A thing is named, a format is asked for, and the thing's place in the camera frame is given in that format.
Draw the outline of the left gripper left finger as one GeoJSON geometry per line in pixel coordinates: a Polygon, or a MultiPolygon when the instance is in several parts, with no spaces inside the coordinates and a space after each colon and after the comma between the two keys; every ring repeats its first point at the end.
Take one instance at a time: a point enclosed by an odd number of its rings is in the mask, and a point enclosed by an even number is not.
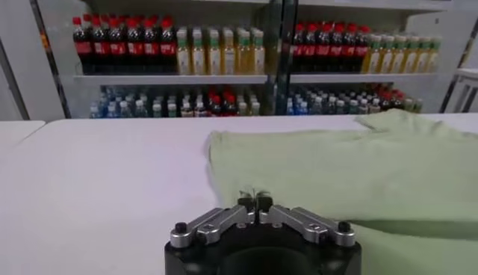
{"type": "Polygon", "coordinates": [[[170,232],[170,245],[187,248],[194,241],[217,243],[232,226],[245,228],[255,222],[255,199],[241,197],[231,208],[213,208],[189,223],[178,222],[170,232]]]}

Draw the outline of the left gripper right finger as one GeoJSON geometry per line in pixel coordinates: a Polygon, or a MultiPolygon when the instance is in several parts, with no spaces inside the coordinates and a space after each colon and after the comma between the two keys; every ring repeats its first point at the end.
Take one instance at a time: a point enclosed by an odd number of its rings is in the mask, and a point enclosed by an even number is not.
{"type": "Polygon", "coordinates": [[[321,244],[331,241],[340,247],[356,244],[356,234],[350,223],[321,217],[302,207],[286,208],[273,203],[269,196],[256,197],[258,221],[273,226],[286,225],[298,232],[310,243],[321,244]]]}

